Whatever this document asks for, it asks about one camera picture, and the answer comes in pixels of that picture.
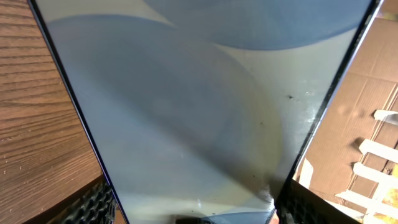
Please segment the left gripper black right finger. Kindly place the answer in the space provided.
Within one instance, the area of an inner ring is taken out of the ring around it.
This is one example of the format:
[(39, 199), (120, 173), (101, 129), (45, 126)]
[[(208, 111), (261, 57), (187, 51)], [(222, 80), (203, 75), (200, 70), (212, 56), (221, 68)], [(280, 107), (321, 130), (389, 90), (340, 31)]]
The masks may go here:
[(275, 209), (281, 224), (359, 224), (295, 180), (284, 184)]

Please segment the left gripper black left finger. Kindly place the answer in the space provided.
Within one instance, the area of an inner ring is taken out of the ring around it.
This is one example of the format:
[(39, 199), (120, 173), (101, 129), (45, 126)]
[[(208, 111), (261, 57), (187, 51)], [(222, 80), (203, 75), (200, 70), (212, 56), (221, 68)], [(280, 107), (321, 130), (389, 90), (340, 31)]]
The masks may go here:
[(115, 219), (112, 188), (101, 176), (25, 224), (112, 224)]

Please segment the Samsung Galaxy smartphone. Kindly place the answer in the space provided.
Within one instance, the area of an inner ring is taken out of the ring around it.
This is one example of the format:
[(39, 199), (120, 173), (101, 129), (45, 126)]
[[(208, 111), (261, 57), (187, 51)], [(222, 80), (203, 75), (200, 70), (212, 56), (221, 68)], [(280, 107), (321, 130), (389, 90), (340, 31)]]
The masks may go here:
[(127, 223), (268, 223), (380, 5), (29, 2)]

